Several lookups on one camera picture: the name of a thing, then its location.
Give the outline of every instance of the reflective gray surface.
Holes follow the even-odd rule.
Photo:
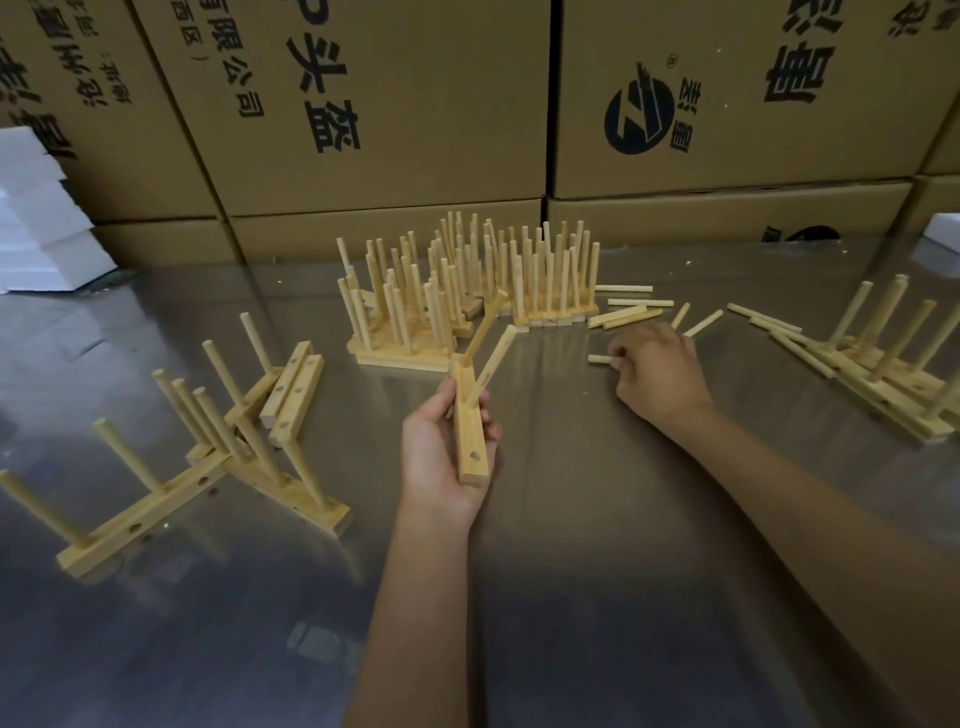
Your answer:
[[[736,301],[818,337],[875,251],[612,251],[601,278],[691,301],[690,324]],[[875,278],[911,274],[900,314],[923,297],[956,299],[955,281],[905,262],[905,251]],[[98,293],[0,298],[0,467],[83,527],[142,495],[90,421],[114,420],[157,473],[175,473],[190,441],[150,372],[209,385],[225,408],[200,342],[216,340],[250,386],[245,310],[275,363],[305,338],[324,354],[301,442],[355,514],[337,544],[225,479],[80,583],[57,571],[58,539],[0,497],[0,723],[338,723],[396,510],[399,423],[438,376],[357,367],[337,275],[329,265],[167,270]],[[892,698],[730,500],[615,401],[611,372],[587,365],[608,336],[534,329],[492,383],[506,435],[471,557],[479,720],[900,724]],[[732,314],[698,349],[724,411],[864,507],[957,548],[955,438],[916,447]],[[957,354],[954,342],[934,371]]]

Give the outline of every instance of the stack of white foam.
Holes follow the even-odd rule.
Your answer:
[[[0,129],[0,293],[73,291],[116,268],[63,178],[33,130]]]

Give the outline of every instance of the table surface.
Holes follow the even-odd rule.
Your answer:
[[[601,281],[650,282],[692,325],[736,302],[825,337],[865,271],[958,286],[880,241],[604,252]],[[143,495],[89,423],[108,417],[161,477],[187,433],[151,380],[209,386],[214,339],[250,386],[249,311],[275,364],[326,368],[300,441],[355,522],[336,543],[222,481],[84,582],[59,539],[0,497],[0,715],[32,728],[337,725],[396,510],[399,425],[437,375],[361,368],[333,264],[158,270],[77,295],[0,298],[0,468],[93,528]],[[485,361],[506,323],[478,354]],[[518,336],[492,382],[502,456],[471,549],[470,645],[490,726],[881,726],[905,718],[750,522],[588,366],[610,334]],[[728,314],[697,347],[718,406],[916,538],[960,545],[957,439],[921,448]],[[955,364],[949,343],[931,369]]]

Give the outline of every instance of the cardboard box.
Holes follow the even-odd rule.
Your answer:
[[[0,3],[0,34],[0,126],[34,129],[91,218],[218,214],[122,0]]]
[[[960,175],[918,177],[890,234],[896,237],[923,235],[930,218],[938,212],[960,212]]]
[[[960,174],[960,96],[926,158],[924,174]]]
[[[101,225],[93,232],[123,268],[238,262],[229,228],[219,220]]]
[[[133,4],[231,217],[545,191],[547,0]]]
[[[551,200],[551,229],[583,220],[605,248],[878,237],[910,191],[906,182]]]
[[[417,237],[420,255],[440,228],[440,219],[448,210],[460,210],[464,227],[475,212],[480,224],[488,217],[498,230],[513,225],[519,235],[524,225],[533,230],[540,224],[542,200],[518,200],[477,205],[394,207],[353,212],[320,212],[306,215],[269,215],[241,217],[231,221],[240,250],[250,264],[295,260],[339,260],[337,238],[347,243],[351,258],[367,254],[367,241],[382,237],[390,247],[399,247],[399,238],[407,231]]]
[[[960,88],[960,22],[904,4],[566,0],[553,196],[915,174]]]

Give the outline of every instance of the person's right arm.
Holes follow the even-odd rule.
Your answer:
[[[960,725],[960,563],[860,507],[720,413],[693,341],[671,327],[627,329],[610,354],[620,374],[620,399],[724,487],[904,702],[934,724]]]

